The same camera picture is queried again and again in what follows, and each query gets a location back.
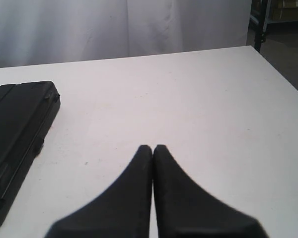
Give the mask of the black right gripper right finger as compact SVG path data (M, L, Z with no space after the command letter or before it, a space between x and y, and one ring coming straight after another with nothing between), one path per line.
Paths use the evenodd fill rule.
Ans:
M165 145L153 153L153 193L160 238L266 238L261 224L216 199L178 165Z

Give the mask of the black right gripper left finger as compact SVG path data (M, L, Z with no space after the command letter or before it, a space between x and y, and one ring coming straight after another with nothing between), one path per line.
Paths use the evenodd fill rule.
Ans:
M97 198L56 221L48 238L147 238L152 150L141 145L121 175Z

